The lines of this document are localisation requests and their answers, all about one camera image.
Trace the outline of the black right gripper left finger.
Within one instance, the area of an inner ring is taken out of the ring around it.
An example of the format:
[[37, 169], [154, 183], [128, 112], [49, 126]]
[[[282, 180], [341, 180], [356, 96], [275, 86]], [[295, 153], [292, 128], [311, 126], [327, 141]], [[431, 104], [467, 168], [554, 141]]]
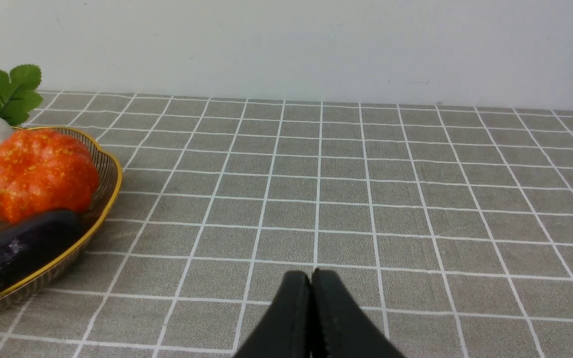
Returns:
[[235, 358], [308, 358], [310, 303], [307, 274], [300, 270], [286, 272], [272, 303]]

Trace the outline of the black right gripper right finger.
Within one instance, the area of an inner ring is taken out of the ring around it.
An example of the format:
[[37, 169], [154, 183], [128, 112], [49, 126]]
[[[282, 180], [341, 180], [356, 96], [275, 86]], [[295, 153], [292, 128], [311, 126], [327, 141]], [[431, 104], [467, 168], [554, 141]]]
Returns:
[[334, 270], [314, 270], [311, 294], [313, 358], [404, 356], [364, 314]]

